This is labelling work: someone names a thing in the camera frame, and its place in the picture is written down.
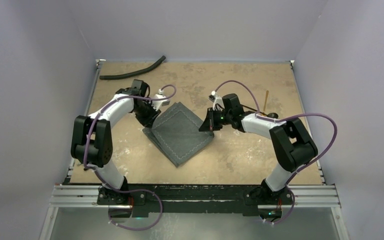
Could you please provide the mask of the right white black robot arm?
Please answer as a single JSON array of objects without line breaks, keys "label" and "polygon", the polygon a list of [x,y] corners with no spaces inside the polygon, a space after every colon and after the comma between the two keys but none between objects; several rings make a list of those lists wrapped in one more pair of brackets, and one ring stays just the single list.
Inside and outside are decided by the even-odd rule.
[{"label": "right white black robot arm", "polygon": [[199,132],[219,131],[230,125],[242,133],[256,134],[271,140],[277,164],[272,173],[248,193],[249,198],[274,203],[285,191],[293,173],[318,155],[318,148],[299,118],[277,120],[263,117],[252,111],[244,111],[235,93],[209,95],[213,103],[199,127]]}]

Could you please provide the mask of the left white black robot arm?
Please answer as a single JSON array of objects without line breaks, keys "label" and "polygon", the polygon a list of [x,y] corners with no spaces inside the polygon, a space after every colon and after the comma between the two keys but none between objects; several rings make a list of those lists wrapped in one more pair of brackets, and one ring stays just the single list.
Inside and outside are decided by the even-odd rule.
[{"label": "left white black robot arm", "polygon": [[113,98],[99,110],[87,116],[79,115],[74,120],[71,156],[101,180],[99,197],[118,205],[131,205],[134,199],[127,178],[112,161],[112,128],[131,113],[143,127],[152,127],[161,113],[161,106],[170,100],[165,96],[163,88],[153,97],[150,97],[150,91],[146,82],[135,79],[130,87],[116,91]]}]

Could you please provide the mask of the grey cloth napkin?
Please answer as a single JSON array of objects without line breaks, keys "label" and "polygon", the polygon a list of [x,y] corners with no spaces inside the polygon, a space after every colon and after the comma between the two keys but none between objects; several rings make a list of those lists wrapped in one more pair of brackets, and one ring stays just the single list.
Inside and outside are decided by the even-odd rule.
[{"label": "grey cloth napkin", "polygon": [[183,103],[176,102],[142,132],[175,166],[180,167],[214,139],[210,131],[200,132],[203,121]]}]

